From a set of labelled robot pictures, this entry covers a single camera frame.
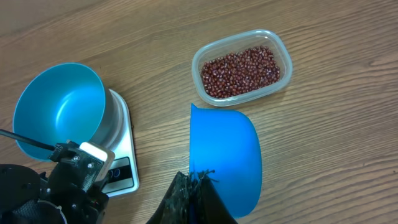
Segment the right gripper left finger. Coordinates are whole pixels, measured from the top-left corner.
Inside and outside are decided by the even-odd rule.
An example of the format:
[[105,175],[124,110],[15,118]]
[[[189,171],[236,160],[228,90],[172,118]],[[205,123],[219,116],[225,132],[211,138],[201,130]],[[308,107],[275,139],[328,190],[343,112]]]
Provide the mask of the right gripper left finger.
[[190,176],[177,172],[157,210],[147,224],[189,223],[191,189]]

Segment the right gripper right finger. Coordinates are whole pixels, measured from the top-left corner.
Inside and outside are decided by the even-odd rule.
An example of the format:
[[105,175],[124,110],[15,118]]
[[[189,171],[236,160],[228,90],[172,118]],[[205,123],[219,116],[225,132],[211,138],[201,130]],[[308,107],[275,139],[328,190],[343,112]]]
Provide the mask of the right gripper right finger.
[[194,197],[195,223],[237,224],[216,191],[213,179],[209,176],[214,172],[214,170],[205,170],[198,173]]

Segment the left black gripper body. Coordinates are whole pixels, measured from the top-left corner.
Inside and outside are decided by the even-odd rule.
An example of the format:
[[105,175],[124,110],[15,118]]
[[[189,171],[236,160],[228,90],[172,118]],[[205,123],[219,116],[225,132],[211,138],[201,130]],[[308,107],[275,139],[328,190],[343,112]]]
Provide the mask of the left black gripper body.
[[55,146],[49,160],[56,162],[51,174],[41,175],[41,202],[59,209],[64,223],[102,223],[109,197],[102,192],[108,174],[95,182],[100,170],[78,146]]

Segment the blue plastic measuring scoop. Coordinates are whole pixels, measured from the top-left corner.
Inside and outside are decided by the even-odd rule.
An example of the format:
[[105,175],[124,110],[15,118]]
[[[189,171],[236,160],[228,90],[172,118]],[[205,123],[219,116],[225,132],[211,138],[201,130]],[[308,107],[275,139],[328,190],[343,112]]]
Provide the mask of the blue plastic measuring scoop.
[[215,190],[234,218],[250,214],[262,189],[262,156],[251,120],[236,110],[191,105],[190,172],[213,171]]

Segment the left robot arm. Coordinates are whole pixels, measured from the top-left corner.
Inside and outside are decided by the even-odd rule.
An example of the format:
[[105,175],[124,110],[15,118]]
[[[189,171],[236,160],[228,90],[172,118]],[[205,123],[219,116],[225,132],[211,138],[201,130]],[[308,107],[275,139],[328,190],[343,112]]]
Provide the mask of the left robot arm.
[[1,223],[101,223],[114,153],[86,142],[59,145],[49,159],[56,162],[50,175],[1,165]]

